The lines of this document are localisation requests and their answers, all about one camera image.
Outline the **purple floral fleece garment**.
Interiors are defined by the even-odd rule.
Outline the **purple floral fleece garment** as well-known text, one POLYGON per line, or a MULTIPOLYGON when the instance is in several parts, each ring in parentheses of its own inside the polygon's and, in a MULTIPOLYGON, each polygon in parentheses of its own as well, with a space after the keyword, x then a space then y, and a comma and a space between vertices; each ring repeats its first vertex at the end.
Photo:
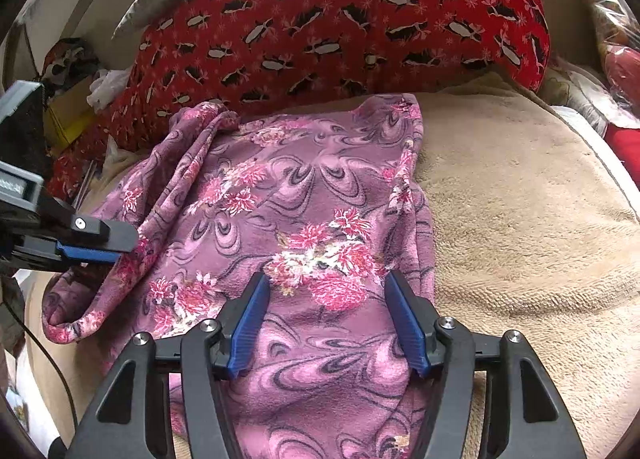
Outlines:
POLYGON ((409 383, 383 283, 433 297, 432 215, 414 170, 410 94, 244 122, 203 103, 94 210, 137 228, 115 265, 66 271, 42 303, 46 337, 96 337, 111 366, 138 331, 182 335, 270 281, 252 367, 227 399, 249 458, 405 458, 426 397, 409 383))

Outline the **pile of clothes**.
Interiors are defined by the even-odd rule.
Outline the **pile of clothes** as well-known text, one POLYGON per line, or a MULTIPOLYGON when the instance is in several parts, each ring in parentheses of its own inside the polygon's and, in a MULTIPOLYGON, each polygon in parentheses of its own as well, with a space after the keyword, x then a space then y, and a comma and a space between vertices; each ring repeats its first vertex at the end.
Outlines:
POLYGON ((64 38, 52 46, 43 62, 40 82, 46 103, 76 90, 96 112, 122 93, 132 67, 106 69, 92 46, 81 38, 64 38))

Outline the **yellow box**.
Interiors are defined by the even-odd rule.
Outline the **yellow box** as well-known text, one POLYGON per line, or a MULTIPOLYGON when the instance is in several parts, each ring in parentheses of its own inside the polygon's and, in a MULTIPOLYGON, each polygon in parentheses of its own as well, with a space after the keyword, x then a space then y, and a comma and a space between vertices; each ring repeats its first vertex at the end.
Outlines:
POLYGON ((81 80, 61 95, 52 98, 43 115, 44 137, 53 157, 60 156, 84 132, 96 113, 87 102, 92 78, 81 80))

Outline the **beige fleece blanket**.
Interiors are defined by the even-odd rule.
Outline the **beige fleece blanket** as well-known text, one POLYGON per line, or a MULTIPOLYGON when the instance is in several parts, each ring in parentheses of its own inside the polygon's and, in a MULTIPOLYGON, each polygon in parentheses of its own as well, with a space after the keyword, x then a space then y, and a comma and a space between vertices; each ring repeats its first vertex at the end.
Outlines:
POLYGON ((412 96, 435 245, 428 300, 474 331, 521 329, 586 454, 606 457, 639 408, 639 219, 582 138, 498 75, 412 96))

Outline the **red cloth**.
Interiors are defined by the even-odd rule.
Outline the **red cloth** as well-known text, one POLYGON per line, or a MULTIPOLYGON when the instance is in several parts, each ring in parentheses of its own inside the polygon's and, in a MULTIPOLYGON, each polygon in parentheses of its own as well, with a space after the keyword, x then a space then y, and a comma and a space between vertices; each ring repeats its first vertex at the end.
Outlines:
POLYGON ((604 135, 615 156, 622 161, 637 187, 640 187, 640 131, 621 129, 613 123, 608 125, 604 135))

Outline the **plastic wrapped bedding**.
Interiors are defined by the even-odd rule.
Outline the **plastic wrapped bedding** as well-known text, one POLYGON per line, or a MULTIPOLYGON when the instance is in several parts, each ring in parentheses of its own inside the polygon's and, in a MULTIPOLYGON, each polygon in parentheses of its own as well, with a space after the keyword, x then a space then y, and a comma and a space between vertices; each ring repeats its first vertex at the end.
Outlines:
POLYGON ((620 0, 586 0, 599 56, 596 69, 555 55, 539 96, 581 114, 600 135, 639 129, 639 23, 620 0))

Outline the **red patterned pillow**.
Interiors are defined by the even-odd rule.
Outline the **red patterned pillow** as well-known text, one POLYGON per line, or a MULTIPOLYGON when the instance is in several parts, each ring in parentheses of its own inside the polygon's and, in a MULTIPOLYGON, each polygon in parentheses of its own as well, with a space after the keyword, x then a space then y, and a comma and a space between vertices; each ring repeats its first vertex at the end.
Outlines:
POLYGON ((125 89, 56 160, 48 190, 72 199, 108 141, 152 148, 201 102, 253 117, 436 90, 489 66, 536 90, 549 54, 541 0, 180 0, 145 28, 125 89))

